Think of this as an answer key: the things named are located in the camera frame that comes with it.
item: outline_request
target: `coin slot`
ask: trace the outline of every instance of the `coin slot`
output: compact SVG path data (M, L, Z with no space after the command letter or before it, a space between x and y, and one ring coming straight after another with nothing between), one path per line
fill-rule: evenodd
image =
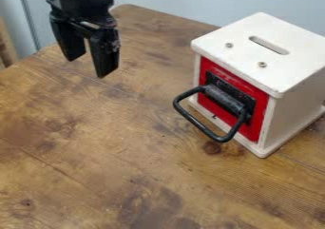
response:
M251 42L254 42L255 44L258 44L259 46L267 48L269 50L277 52L281 55L289 55L289 51L285 50L283 48L275 46L274 44L271 44L270 42L265 41L262 38L259 38L258 36L251 36L249 38L249 40Z

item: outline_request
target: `black handle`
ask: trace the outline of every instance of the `black handle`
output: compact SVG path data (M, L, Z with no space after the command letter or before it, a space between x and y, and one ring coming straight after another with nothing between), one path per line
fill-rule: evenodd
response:
M206 94L221 106L227 106L233 109L233 113L238 115L238 122L233 126L231 130L226 136L221 137L215 135L200 123L199 121L186 112L180 107L179 102L196 93ZM215 85L199 86L186 93L180 94L174 100L174 108L180 113L180 115L191 122L191 124L215 141L219 143L229 142L238 133L242 124L247 121L249 115L245 105L234 99L226 92L217 88Z

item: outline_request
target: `wooden table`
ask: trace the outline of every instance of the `wooden table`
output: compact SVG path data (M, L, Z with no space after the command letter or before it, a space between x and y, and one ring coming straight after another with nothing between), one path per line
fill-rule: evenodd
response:
M56 45L0 73L0 228L325 228L325 119L266 160L213 143L171 102L190 41L215 27L135 6L114 15L106 79Z

